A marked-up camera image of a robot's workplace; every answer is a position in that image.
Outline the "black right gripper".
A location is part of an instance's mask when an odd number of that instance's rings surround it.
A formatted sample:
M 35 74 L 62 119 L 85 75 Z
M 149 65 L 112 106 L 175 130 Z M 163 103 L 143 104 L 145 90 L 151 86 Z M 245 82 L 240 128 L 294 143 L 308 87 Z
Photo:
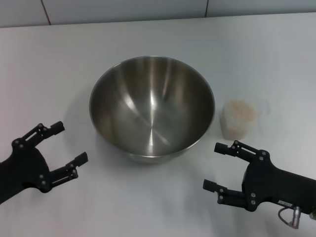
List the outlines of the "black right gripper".
M 242 192 L 204 180 L 203 189 L 217 193 L 217 203 L 254 212 L 263 202 L 283 207 L 299 207 L 301 212 L 316 209 L 316 181 L 281 170 L 273 165 L 270 154 L 235 140 L 229 147 L 216 143 L 214 152 L 249 162 L 242 181 Z

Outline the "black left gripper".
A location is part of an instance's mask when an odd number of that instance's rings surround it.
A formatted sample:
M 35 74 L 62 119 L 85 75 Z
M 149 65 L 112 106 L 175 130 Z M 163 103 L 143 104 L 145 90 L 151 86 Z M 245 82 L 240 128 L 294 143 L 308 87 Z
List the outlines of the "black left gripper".
M 86 152 L 66 165 L 49 170 L 39 150 L 35 148 L 43 140 L 65 130 L 61 121 L 44 126 L 39 123 L 31 131 L 12 142 L 12 154 L 0 163 L 0 202 L 4 203 L 27 188 L 47 193 L 53 188 L 78 178 L 77 168 L 88 162 Z

